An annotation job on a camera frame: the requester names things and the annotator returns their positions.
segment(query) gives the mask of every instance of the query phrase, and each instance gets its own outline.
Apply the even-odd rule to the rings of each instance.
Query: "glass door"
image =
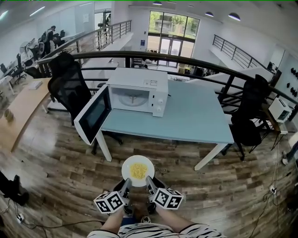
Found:
[[[170,55],[180,55],[181,45],[182,44],[180,40],[162,38],[162,41],[160,44],[160,53],[170,54]],[[168,62],[164,60],[160,60],[158,65],[175,67],[175,68],[177,67],[176,62]]]

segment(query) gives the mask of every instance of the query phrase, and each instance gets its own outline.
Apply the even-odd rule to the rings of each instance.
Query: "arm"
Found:
[[[195,224],[185,218],[176,215],[174,212],[165,210],[160,206],[156,206],[157,213],[163,218],[169,227],[173,229],[174,232],[179,233],[185,227]]]
[[[124,207],[120,208],[115,213],[112,213],[105,224],[101,227],[101,230],[106,230],[118,234],[119,228],[124,215]]]

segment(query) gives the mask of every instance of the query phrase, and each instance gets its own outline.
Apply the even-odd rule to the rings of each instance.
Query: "plate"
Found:
[[[137,179],[130,175],[130,166],[134,163],[141,163],[145,164],[147,166],[147,171],[145,173],[145,177],[143,179]],[[151,178],[154,177],[154,165],[153,163],[142,155],[134,155],[126,159],[122,165],[122,177],[124,180],[127,180],[128,178],[131,179],[132,186],[134,187],[143,187],[146,186],[146,177],[150,176]]]

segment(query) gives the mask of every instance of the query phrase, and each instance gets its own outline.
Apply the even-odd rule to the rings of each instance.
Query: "floor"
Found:
[[[214,145],[120,136],[123,145],[106,137],[113,158],[107,162],[100,149],[96,156],[90,153],[91,147],[79,138],[68,113],[45,114],[40,108],[15,152],[0,151],[1,171],[9,179],[18,174],[22,186],[30,193],[29,203],[17,208],[25,216],[25,222],[51,227],[106,220],[107,215],[100,214],[93,199],[122,179],[121,166],[126,158],[140,154],[151,159],[159,179],[185,195],[178,214],[210,224],[230,238],[248,238],[266,205],[263,196],[272,183],[277,156],[282,150],[289,150],[287,140],[283,139],[271,151],[275,135],[270,134],[251,154],[244,147],[244,162],[232,147],[226,156],[217,155],[196,172],[193,167]],[[297,213],[287,211],[285,199],[294,189],[298,172],[294,161],[288,166],[279,163],[275,172],[275,178],[280,179],[290,171],[288,177],[277,182],[278,201],[275,198],[274,202],[279,207],[271,197],[252,237],[287,237],[284,232],[291,229]],[[142,209],[148,196],[146,190],[135,188],[130,195],[133,203]],[[8,199],[0,196],[0,210],[7,205]],[[82,238],[101,227],[100,223],[90,222],[30,230],[17,223],[12,203],[1,216],[10,238]],[[157,215],[152,220],[162,222]]]

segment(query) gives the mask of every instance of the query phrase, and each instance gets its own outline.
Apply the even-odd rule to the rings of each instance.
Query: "white microwave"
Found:
[[[274,99],[269,107],[269,111],[279,123],[284,123],[292,112],[291,108],[280,98]]]
[[[166,72],[116,68],[74,119],[74,125],[81,138],[91,145],[111,110],[148,112],[162,117],[167,98]]]

